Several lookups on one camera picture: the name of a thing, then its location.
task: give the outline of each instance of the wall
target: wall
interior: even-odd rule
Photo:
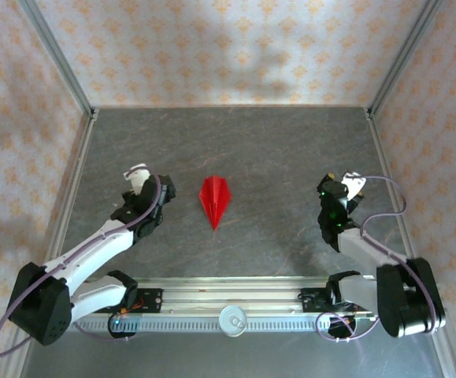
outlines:
[[[19,268],[44,259],[81,117],[17,1],[0,0],[0,316]]]
[[[367,106],[425,0],[38,0],[95,106]]]
[[[377,127],[456,325],[456,0],[445,0],[386,104]]]

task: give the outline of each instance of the red paper crane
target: red paper crane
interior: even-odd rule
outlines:
[[[231,200],[231,193],[226,179],[219,176],[207,177],[199,192],[199,199],[215,231],[221,221],[222,214],[224,214]]]

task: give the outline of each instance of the metal frame edge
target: metal frame edge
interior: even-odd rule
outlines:
[[[47,24],[46,19],[44,18],[36,1],[18,0],[18,2],[21,4],[21,8],[27,15],[28,19],[32,23],[37,33],[39,34],[39,37],[42,40],[43,45],[49,52],[49,55],[51,56],[57,69],[63,76],[63,79],[67,83],[67,86],[72,92],[80,108],[84,111],[84,113],[87,116],[90,116],[92,114],[91,104],[89,103],[89,100],[87,99],[87,96],[83,91],[83,88],[80,86],[79,81],[76,78],[76,74],[72,71],[70,64],[68,63],[65,55],[61,51],[61,48],[58,45],[57,40],[54,38],[53,32]]]
[[[89,145],[91,142],[93,127],[95,121],[98,118],[98,109],[93,111],[93,114],[87,118],[87,122],[84,126],[84,132],[80,140],[80,146],[76,154],[75,164],[70,173],[69,183],[66,189],[66,195],[61,204],[61,213],[57,220],[57,225],[54,229],[54,234],[51,237],[51,241],[47,248],[46,261],[55,258],[61,254],[61,248],[63,247],[63,240],[65,238],[65,233],[67,232],[67,227],[69,225],[70,215],[72,213],[73,204],[76,198],[77,189],[80,184],[80,177],[83,171],[84,162],[86,161],[87,152],[89,150]],[[9,349],[12,346],[19,343],[23,340],[27,334],[16,328],[15,331],[11,334],[7,341],[7,348]],[[10,354],[7,357],[4,357],[0,362],[0,378],[16,378],[21,376],[23,372],[24,364],[27,360],[28,350],[30,349],[30,344],[25,344],[22,348],[16,352]]]
[[[369,124],[369,130],[373,136],[378,158],[380,159],[382,171],[385,176],[393,178],[391,170],[387,163],[386,154],[384,152],[380,136],[376,129],[375,120],[371,118],[368,109],[365,109],[365,115]],[[387,189],[394,210],[401,209],[402,200],[397,195],[398,192],[395,186],[392,183],[387,182]],[[415,247],[415,242],[409,232],[410,227],[407,216],[403,214],[402,216],[397,217],[397,221],[399,229],[401,231],[402,241],[406,249],[406,254],[411,258],[417,257],[417,248]],[[451,325],[452,324],[447,321],[447,325],[444,328],[441,328],[435,335],[432,336],[432,341],[434,343],[436,353],[438,354],[443,376],[446,378],[456,378],[456,336]]]
[[[397,83],[404,68],[406,67],[406,64],[411,59],[413,52],[424,36],[424,33],[428,29],[428,26],[434,20],[434,16],[436,15],[442,3],[443,0],[428,0],[425,3],[424,8],[418,16],[417,21],[415,22],[415,25],[412,27],[411,32],[408,34],[408,37],[403,43],[401,50],[394,60],[394,63],[385,76],[380,89],[376,93],[372,105],[369,107],[369,116],[371,118],[374,118],[375,114],[378,114],[380,112],[381,108],[384,105],[385,99]]]

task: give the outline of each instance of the gray table surface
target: gray table surface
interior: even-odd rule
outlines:
[[[316,186],[327,172],[381,174],[362,109],[104,109],[95,125],[64,251],[95,232],[129,189],[122,173],[146,162],[169,174],[178,196],[154,234],[97,273],[134,277],[327,276],[360,267],[321,239]],[[232,201],[213,232],[198,200],[207,176],[224,176]],[[354,212],[391,211],[387,187],[368,182]],[[368,226],[403,252],[395,219]],[[34,343],[23,378],[43,377],[440,377],[426,335],[392,339],[381,326],[348,345],[317,335],[149,334],[128,345],[75,332]]]

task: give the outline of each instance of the patterned wallpaper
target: patterned wallpaper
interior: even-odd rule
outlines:
[[[94,106],[367,106],[425,0],[38,0]]]
[[[81,118],[17,1],[0,0],[0,316],[19,268],[44,259]]]
[[[456,0],[441,6],[376,122],[456,326]]]

